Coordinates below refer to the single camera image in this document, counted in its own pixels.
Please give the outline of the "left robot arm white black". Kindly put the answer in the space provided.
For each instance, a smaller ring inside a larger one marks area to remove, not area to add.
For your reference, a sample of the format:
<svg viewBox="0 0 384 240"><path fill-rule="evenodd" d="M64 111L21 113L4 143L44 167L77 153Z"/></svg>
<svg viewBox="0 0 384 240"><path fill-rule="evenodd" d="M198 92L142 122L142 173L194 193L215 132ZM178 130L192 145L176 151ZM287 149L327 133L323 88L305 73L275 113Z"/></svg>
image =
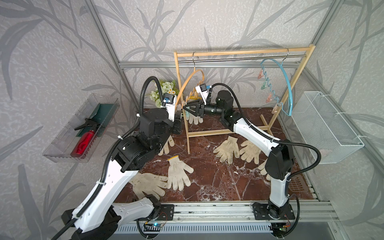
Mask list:
<svg viewBox="0 0 384 240"><path fill-rule="evenodd" d="M144 112L150 82L157 85L162 107ZM146 79L140 94L138 121L112 145L101 178L86 199L77 208L62 214L65 226L53 236L54 240L71 227L76 228L73 240L107 240L121 224L160 214L161 203L152 194L130 203L128 210L121 213L114 210L113 202L139 170L163 149L169 137L181 134L182 122L176 112L176 99L176 95L163 94L158 78Z"/></svg>

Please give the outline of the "green dustpan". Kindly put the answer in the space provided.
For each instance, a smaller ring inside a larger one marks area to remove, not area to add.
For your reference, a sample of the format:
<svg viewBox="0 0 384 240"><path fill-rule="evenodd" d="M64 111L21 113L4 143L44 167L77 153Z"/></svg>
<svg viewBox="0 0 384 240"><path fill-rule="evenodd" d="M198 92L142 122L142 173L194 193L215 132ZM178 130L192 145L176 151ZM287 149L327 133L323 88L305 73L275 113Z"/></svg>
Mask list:
<svg viewBox="0 0 384 240"><path fill-rule="evenodd" d="M77 137L81 137L90 130L95 131L96 137L101 137L113 118L115 110L115 104L98 104L90 117L85 118L85 122L75 128L76 131L80 131L77 133Z"/></svg>

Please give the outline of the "brown slotted scoop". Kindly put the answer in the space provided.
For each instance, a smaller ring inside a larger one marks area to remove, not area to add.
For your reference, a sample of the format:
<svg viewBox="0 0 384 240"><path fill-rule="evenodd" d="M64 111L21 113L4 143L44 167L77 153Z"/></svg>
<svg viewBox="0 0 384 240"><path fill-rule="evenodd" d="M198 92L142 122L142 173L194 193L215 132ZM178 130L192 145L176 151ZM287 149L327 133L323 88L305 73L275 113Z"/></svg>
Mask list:
<svg viewBox="0 0 384 240"><path fill-rule="evenodd" d="M289 190L293 193L307 193L310 191L309 186L302 175L297 175L291 179Z"/></svg>

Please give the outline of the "clear plastic wall bin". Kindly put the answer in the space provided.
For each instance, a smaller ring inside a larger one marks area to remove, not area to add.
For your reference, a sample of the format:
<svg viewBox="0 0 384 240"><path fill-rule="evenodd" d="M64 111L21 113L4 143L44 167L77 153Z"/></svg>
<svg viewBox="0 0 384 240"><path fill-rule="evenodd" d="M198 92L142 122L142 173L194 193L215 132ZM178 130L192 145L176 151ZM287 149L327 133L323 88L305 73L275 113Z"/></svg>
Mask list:
<svg viewBox="0 0 384 240"><path fill-rule="evenodd" d="M116 97L91 94L43 156L54 163L87 163L119 107Z"/></svg>

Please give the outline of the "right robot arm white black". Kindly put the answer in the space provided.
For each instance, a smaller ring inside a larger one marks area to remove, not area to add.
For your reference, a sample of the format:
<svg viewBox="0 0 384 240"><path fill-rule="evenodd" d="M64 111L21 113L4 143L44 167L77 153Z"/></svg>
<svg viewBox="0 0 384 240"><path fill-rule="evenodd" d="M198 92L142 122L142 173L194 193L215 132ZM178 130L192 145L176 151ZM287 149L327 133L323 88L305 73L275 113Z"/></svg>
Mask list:
<svg viewBox="0 0 384 240"><path fill-rule="evenodd" d="M260 128L253 125L247 118L241 107L237 110L234 105L239 105L239 100L234 91L225 86L225 90L219 91L216 102L210 102L212 90L217 85L210 87L202 84L197 87L201 95L200 100L194 100L186 103L183 108L196 117L204 115L218 115L222 125L232 132L246 138L256 147L258 147L266 156L267 163L265 169L271 176L271 193L269 197L269 208L280 210L289 203L288 185L291 179L297 175L305 173L315 168L322 159L321 152L314 146L302 143L294 143L288 140L274 138ZM309 167L300 171L292 172L294 165L293 147L303 147L313 150L317 157L316 161Z"/></svg>

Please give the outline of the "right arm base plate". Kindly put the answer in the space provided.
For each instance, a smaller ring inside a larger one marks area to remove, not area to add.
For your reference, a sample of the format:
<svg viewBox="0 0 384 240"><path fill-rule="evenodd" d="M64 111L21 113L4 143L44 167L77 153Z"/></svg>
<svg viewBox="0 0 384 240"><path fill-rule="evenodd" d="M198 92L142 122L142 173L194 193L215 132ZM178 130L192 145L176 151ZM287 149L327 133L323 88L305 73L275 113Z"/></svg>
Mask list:
<svg viewBox="0 0 384 240"><path fill-rule="evenodd" d="M262 204L255 202L252 204L255 220L294 220L295 214L289 202L282 207L277 207L272 202Z"/></svg>

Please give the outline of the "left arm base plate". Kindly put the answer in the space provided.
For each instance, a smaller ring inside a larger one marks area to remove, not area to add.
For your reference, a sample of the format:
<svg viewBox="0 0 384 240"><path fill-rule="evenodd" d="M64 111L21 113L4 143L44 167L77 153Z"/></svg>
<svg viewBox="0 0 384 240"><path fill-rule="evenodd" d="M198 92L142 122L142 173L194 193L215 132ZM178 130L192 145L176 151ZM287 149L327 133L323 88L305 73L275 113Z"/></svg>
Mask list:
<svg viewBox="0 0 384 240"><path fill-rule="evenodd" d="M175 205L161 204L150 213L148 217L141 218L140 221L172 221L175 213Z"/></svg>

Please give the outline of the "potted white flower plant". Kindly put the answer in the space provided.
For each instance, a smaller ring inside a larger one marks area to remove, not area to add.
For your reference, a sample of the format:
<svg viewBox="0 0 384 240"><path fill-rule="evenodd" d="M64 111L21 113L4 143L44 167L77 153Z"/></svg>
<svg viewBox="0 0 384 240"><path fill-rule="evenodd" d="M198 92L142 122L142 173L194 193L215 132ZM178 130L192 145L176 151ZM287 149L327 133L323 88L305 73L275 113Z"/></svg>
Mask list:
<svg viewBox="0 0 384 240"><path fill-rule="evenodd" d="M179 89L177 88L177 84L175 80L167 81L167 80L159 80L159 83L161 85L162 95L170 94L170 95L178 95ZM159 90L157 88L157 85L155 84L156 90L151 91L148 96L150 97L151 101L155 103L155 106L157 108L162 107L162 100L160 100L160 94Z"/></svg>

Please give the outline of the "red spray bottle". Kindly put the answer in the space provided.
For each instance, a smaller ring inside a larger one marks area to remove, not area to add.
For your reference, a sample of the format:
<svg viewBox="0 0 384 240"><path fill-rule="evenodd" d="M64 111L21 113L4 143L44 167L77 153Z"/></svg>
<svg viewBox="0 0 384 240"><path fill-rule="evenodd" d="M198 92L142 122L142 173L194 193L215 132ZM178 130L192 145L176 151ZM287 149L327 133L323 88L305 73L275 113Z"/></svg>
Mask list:
<svg viewBox="0 0 384 240"><path fill-rule="evenodd" d="M91 145L93 138L95 136L95 131L90 130L82 135L75 148L71 152L71 157L73 158L82 158L85 156L89 146Z"/></svg>

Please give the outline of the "white glove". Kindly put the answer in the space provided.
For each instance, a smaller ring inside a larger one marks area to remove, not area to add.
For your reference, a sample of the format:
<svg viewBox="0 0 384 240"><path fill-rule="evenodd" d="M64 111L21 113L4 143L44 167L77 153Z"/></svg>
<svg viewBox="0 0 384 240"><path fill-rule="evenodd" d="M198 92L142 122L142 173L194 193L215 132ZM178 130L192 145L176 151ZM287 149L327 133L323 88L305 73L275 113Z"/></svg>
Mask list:
<svg viewBox="0 0 384 240"><path fill-rule="evenodd" d="M178 155L168 159L168 162L170 166L168 169L167 189L173 188L174 191L182 191L185 186L189 187L192 183L186 172L192 174L194 169L181 161Z"/></svg>
<svg viewBox="0 0 384 240"><path fill-rule="evenodd" d="M201 100L201 99L202 98L199 96L197 92L190 92L188 103L195 100Z"/></svg>
<svg viewBox="0 0 384 240"><path fill-rule="evenodd" d="M254 145L250 141L244 141L241 144L242 149L240 150L240 156L243 161L247 163L254 162L256 165L259 164L259 155L262 152L259 147Z"/></svg>
<svg viewBox="0 0 384 240"><path fill-rule="evenodd" d="M189 122L189 124L194 124L194 125L198 125L198 124L204 122L203 118L196 117L196 116L190 114L189 112L186 112L186 119Z"/></svg>
<svg viewBox="0 0 384 240"><path fill-rule="evenodd" d="M133 186L133 192L139 200L146 195L153 195L157 200L165 195L168 177L158 176L151 173L137 173L129 183Z"/></svg>
<svg viewBox="0 0 384 240"><path fill-rule="evenodd" d="M214 149L215 157L220 159L221 163L233 163L233 158L240 157L240 150L237 143L238 139L229 136L220 146Z"/></svg>
<svg viewBox="0 0 384 240"><path fill-rule="evenodd" d="M266 170L266 163L267 163L268 160L265 160L262 164L260 164L258 166L258 170L260 170L260 174L262 176L265 176L267 181L270 181L271 180L271 176L267 173L267 170Z"/></svg>
<svg viewBox="0 0 384 240"><path fill-rule="evenodd" d="M160 150L158 155L159 156L162 156L164 154L168 155L170 153L170 148L174 146L175 146L174 139L172 138L172 136L169 136L169 138L167 139L166 143L164 144L163 148Z"/></svg>

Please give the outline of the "wooden clothes rack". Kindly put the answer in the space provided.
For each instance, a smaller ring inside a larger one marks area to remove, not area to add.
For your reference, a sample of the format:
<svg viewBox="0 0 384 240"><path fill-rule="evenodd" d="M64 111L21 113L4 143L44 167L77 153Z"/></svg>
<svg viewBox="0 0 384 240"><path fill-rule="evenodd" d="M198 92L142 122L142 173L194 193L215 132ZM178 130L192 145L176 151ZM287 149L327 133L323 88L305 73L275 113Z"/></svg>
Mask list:
<svg viewBox="0 0 384 240"><path fill-rule="evenodd" d="M189 81L201 74L198 85L229 86L241 104L272 108L272 118L261 116L259 128L268 134L279 114L292 115L293 90L316 46L213 52L174 52L179 85L178 101L187 103Z"/></svg>

